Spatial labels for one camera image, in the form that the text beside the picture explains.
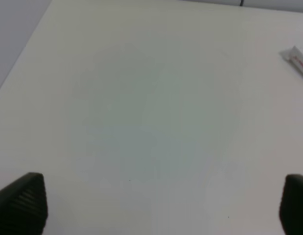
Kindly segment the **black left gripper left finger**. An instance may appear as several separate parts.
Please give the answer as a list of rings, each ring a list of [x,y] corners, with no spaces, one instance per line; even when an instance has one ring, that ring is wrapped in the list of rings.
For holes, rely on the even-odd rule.
[[[47,218],[43,174],[29,172],[0,190],[0,235],[41,235]]]

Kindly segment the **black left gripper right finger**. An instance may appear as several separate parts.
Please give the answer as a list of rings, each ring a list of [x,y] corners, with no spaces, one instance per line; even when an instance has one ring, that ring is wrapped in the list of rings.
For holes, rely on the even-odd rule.
[[[280,211],[280,222],[286,235],[303,235],[303,176],[285,177]]]

